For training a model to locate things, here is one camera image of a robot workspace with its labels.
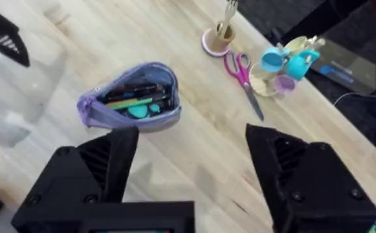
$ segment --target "pen holder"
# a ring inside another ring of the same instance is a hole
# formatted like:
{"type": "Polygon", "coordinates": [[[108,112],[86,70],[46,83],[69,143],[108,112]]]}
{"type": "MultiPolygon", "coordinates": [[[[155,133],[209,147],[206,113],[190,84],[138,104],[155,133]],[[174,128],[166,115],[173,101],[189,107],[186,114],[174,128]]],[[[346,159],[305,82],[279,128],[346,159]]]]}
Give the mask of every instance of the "pen holder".
{"type": "Polygon", "coordinates": [[[232,28],[232,25],[228,25],[225,37],[221,38],[218,31],[222,26],[223,22],[218,22],[214,28],[208,29],[202,37],[202,48],[207,54],[214,57],[224,56],[229,51],[228,45],[235,38],[235,31],[232,28]]]}

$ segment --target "scissor blade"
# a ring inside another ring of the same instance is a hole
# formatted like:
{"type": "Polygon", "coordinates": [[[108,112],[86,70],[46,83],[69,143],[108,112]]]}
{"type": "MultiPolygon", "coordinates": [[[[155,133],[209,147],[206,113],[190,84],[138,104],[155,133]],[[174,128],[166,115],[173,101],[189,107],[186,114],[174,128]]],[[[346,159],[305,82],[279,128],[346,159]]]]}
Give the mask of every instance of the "scissor blade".
{"type": "Polygon", "coordinates": [[[254,92],[252,91],[252,88],[251,86],[249,85],[245,85],[244,86],[244,89],[245,89],[245,92],[248,96],[248,99],[250,100],[251,102],[251,105],[252,107],[254,108],[255,112],[257,113],[258,117],[264,121],[264,114],[263,114],[263,111],[261,110],[261,107],[260,105],[258,104],[258,101],[257,99],[255,98],[254,96],[254,92]]]}

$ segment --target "purple pencil case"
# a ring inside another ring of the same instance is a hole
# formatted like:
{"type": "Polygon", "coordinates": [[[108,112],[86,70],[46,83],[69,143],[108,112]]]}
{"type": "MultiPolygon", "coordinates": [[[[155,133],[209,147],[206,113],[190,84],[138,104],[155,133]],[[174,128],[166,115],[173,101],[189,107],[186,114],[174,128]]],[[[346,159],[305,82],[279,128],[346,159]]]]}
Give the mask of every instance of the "purple pencil case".
{"type": "Polygon", "coordinates": [[[88,127],[120,129],[136,126],[141,131],[155,131],[171,126],[179,121],[182,111],[176,75],[169,67],[159,62],[143,63],[126,71],[113,82],[91,89],[81,95],[77,108],[82,122],[88,127]],[[172,86],[171,98],[173,98],[175,109],[151,118],[130,119],[97,100],[98,97],[107,95],[119,85],[142,83],[172,86]]]}

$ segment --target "marker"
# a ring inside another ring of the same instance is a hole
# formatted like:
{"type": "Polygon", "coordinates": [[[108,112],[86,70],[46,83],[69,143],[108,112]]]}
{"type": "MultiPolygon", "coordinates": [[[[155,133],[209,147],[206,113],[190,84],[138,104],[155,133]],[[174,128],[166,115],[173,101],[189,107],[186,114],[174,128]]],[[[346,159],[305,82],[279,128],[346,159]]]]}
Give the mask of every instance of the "marker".
{"type": "Polygon", "coordinates": [[[110,107],[114,110],[119,110],[127,107],[133,107],[140,104],[150,104],[152,102],[157,102],[161,100],[165,100],[169,98],[170,96],[168,94],[158,96],[158,97],[150,97],[150,98],[134,98],[130,100],[124,100],[124,101],[118,101],[113,103],[106,104],[107,107],[110,107]]]}

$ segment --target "scissors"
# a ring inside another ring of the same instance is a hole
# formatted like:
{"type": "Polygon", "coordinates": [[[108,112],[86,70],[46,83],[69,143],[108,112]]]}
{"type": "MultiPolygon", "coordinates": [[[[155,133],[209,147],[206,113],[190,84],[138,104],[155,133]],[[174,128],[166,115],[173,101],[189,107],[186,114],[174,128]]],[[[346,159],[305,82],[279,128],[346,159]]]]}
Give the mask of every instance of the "scissors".
{"type": "Polygon", "coordinates": [[[264,114],[261,110],[260,105],[258,104],[257,99],[254,96],[254,91],[252,90],[249,77],[249,69],[251,66],[251,59],[245,53],[240,53],[236,55],[234,52],[229,51],[224,57],[225,68],[228,73],[236,78],[239,84],[244,88],[245,93],[248,96],[248,99],[251,102],[252,107],[257,113],[258,117],[261,120],[264,120],[264,114]]]}

